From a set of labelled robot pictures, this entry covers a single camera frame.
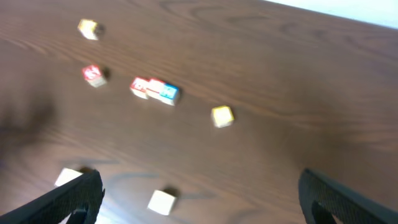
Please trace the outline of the plain white block left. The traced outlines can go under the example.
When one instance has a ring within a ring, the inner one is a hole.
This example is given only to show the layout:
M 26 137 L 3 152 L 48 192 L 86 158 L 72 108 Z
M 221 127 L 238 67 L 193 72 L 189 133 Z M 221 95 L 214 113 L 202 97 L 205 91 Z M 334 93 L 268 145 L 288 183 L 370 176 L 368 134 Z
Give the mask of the plain white block left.
M 81 176 L 82 173 L 78 172 L 73 169 L 63 168 L 59 176 L 57 177 L 54 186 L 59 187 L 67 182 L 76 179 L 77 177 Z

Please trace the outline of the yellow block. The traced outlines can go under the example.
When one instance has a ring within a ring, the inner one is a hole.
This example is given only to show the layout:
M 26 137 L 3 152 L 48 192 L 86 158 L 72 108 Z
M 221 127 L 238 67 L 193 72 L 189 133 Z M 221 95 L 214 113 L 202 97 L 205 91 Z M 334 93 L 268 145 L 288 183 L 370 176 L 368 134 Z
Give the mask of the yellow block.
M 234 121 L 234 116 L 229 106 L 223 105 L 215 107 L 211 110 L 211 118 L 213 124 L 217 128 L 223 128 L 229 126 Z
M 81 19 L 78 24 L 78 30 L 88 40 L 98 40 L 97 27 L 98 23 L 89 19 Z

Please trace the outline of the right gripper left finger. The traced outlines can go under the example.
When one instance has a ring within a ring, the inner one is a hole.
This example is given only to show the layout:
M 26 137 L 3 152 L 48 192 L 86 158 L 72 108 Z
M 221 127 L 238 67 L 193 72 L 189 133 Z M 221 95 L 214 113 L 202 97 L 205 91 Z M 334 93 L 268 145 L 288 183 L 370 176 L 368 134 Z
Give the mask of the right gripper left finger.
M 41 197 L 1 215 L 1 223 L 95 224 L 104 197 L 104 188 L 97 170 L 53 189 Z

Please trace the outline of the red letter A block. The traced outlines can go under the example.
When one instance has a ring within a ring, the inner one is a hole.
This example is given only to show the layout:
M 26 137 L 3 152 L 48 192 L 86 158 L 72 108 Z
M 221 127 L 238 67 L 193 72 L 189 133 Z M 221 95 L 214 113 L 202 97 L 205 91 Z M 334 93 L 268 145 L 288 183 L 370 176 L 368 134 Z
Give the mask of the red letter A block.
M 136 77 L 130 84 L 130 90 L 138 97 L 148 100 L 149 95 L 147 94 L 147 87 L 149 85 L 149 80 Z

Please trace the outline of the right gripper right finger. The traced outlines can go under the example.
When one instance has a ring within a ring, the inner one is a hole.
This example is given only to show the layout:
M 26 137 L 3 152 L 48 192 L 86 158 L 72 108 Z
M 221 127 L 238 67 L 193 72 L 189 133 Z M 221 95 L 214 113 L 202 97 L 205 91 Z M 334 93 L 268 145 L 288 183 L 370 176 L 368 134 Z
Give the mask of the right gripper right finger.
M 305 169 L 298 180 L 298 198 L 310 224 L 397 223 L 397 212 L 360 195 L 315 170 Z

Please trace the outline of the blue number 2 block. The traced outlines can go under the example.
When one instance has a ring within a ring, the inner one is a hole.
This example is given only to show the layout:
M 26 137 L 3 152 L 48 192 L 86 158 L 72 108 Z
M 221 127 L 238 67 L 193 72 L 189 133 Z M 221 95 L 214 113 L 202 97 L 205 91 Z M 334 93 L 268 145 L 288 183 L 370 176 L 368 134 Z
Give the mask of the blue number 2 block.
M 175 106 L 179 95 L 180 89 L 168 83 L 164 85 L 163 89 L 159 93 L 160 101 L 171 106 Z

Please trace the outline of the red letter I block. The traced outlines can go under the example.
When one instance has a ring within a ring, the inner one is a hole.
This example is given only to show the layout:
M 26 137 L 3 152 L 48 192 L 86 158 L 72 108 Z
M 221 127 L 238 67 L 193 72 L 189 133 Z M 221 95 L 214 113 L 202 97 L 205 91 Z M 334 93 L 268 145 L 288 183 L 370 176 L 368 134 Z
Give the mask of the red letter I block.
M 156 100 L 161 100 L 162 97 L 160 95 L 161 91 L 164 89 L 165 82 L 162 80 L 151 78 L 147 85 L 147 94 L 151 98 L 155 98 Z

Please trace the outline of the yellow top block far left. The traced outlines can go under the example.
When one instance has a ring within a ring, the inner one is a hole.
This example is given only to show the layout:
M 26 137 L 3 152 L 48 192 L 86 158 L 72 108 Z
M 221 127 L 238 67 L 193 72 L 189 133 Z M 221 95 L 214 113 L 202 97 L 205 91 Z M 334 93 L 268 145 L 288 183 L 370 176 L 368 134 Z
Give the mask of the yellow top block far left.
M 88 40 L 98 40 L 97 27 L 98 23 L 89 19 L 81 19 L 78 24 L 78 30 Z

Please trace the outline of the red letter E block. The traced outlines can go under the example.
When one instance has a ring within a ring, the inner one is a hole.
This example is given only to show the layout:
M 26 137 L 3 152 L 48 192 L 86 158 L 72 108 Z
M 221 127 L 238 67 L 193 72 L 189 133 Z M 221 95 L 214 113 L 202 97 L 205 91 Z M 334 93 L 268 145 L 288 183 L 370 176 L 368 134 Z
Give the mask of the red letter E block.
M 83 78 L 93 87 L 98 88 L 107 83 L 106 77 L 99 66 L 89 65 L 82 68 Z

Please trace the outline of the plain white block right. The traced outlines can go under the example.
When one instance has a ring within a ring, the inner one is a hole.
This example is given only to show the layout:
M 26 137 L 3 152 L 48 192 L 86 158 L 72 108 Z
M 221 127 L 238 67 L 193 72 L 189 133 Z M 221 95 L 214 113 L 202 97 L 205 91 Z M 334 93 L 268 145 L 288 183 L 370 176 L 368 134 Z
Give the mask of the plain white block right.
M 155 190 L 147 208 L 160 215 L 170 215 L 177 198 L 161 190 Z

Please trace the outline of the yellow top block right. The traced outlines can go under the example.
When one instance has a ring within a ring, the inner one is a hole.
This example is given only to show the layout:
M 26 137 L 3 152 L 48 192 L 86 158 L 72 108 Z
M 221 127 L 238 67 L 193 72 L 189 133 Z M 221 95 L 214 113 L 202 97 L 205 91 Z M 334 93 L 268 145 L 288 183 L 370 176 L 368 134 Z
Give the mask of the yellow top block right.
M 223 128 L 229 126 L 234 121 L 234 116 L 229 106 L 223 105 L 215 107 L 211 110 L 211 118 L 213 124 L 217 128 Z

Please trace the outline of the plain white block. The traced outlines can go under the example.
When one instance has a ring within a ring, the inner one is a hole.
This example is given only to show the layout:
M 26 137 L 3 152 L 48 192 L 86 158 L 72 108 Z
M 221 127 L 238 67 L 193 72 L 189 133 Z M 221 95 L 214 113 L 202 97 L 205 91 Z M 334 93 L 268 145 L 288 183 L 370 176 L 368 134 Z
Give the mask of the plain white block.
M 147 208 L 160 215 L 170 215 L 177 198 L 161 190 L 155 190 Z
M 81 176 L 82 173 L 78 172 L 73 169 L 63 168 L 59 176 L 57 177 L 54 186 L 59 187 L 67 182 L 76 179 L 77 177 Z

